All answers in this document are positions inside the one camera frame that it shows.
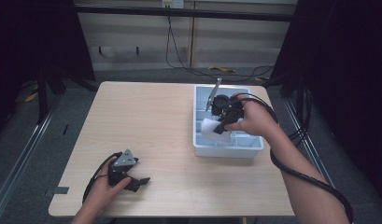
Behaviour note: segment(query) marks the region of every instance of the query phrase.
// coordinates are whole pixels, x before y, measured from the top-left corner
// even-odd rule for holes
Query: white cloth
[[[202,121],[202,136],[214,142],[231,143],[231,131],[222,134],[214,133],[214,129],[220,125],[219,121],[213,119],[204,119]]]

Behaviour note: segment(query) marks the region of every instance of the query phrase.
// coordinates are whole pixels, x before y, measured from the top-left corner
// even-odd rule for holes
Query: black horizontal bar
[[[102,14],[124,14],[124,15],[147,15],[147,16],[170,16],[170,17],[191,17],[191,18],[215,18],[234,19],[248,21],[294,21],[299,20],[292,15],[214,11],[199,9],[180,9],[162,7],[109,7],[97,5],[26,5],[38,10],[64,10],[82,13],[102,13]]]

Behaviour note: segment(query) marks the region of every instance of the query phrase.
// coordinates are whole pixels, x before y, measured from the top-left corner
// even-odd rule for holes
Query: table
[[[194,84],[104,82],[97,92],[49,212],[71,217],[99,164],[132,150],[139,163],[129,172],[150,177],[136,193],[124,190],[106,217],[293,216],[269,146],[254,159],[195,157],[192,145]],[[247,86],[270,104],[263,87]]]

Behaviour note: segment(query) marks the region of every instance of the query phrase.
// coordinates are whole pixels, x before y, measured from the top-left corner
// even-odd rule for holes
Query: human hand
[[[103,168],[101,168],[82,208],[85,207],[98,214],[130,183],[131,178],[126,177],[114,187],[108,184],[108,167],[115,159],[116,157],[111,158],[106,162]]]
[[[245,94],[235,94],[238,99],[247,98]],[[252,101],[242,101],[245,115],[242,121],[227,124],[225,129],[228,131],[243,131],[251,135],[265,136],[271,127],[275,127],[276,122],[267,110]]]

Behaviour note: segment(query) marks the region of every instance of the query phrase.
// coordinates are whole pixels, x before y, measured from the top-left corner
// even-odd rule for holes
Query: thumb
[[[225,125],[225,129],[228,131],[242,131],[240,122],[227,124]]]
[[[129,176],[127,176],[126,178],[122,179],[117,185],[115,185],[113,189],[116,193],[119,193],[130,183],[130,181],[132,181],[132,179]]]

